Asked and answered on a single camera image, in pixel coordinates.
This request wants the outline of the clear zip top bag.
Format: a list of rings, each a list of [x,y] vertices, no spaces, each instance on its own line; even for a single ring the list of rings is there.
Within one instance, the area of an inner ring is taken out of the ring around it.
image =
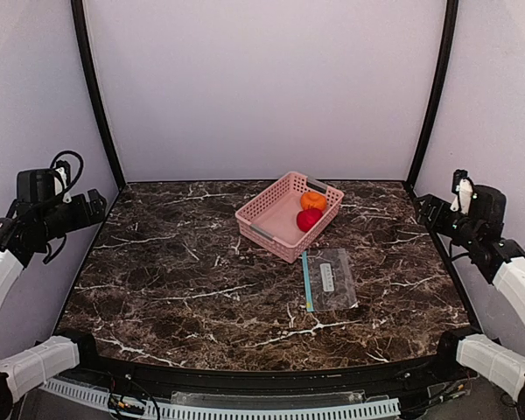
[[[306,250],[302,254],[305,309],[343,311],[358,307],[356,286],[344,248]]]

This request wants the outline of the red toy fruit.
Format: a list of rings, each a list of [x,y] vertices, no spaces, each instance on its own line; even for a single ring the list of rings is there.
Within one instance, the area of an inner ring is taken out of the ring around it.
[[[322,218],[323,212],[318,208],[308,208],[300,211],[296,217],[296,223],[302,232],[310,231]]]

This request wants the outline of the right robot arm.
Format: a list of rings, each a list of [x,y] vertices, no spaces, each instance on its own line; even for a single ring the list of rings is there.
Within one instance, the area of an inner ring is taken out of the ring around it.
[[[432,194],[417,197],[417,222],[463,248],[464,255],[507,300],[525,326],[525,251],[502,235],[506,196],[491,186],[473,183],[466,170],[453,173],[451,191],[451,202]],[[442,335],[436,364],[442,376],[458,368],[471,369],[506,392],[519,418],[525,419],[525,356],[482,332],[459,328]]]

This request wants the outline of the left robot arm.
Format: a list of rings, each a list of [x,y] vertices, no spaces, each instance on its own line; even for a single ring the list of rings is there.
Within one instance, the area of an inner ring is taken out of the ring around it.
[[[48,264],[63,249],[53,248],[53,240],[65,243],[70,233],[105,220],[107,201],[97,190],[70,193],[83,170],[72,171],[67,157],[84,163],[79,153],[63,150],[48,167],[17,175],[17,196],[0,218],[0,309],[36,254],[43,255],[43,262]],[[8,418],[28,392],[60,373],[91,363],[97,356],[92,334],[67,329],[0,360],[0,419]]]

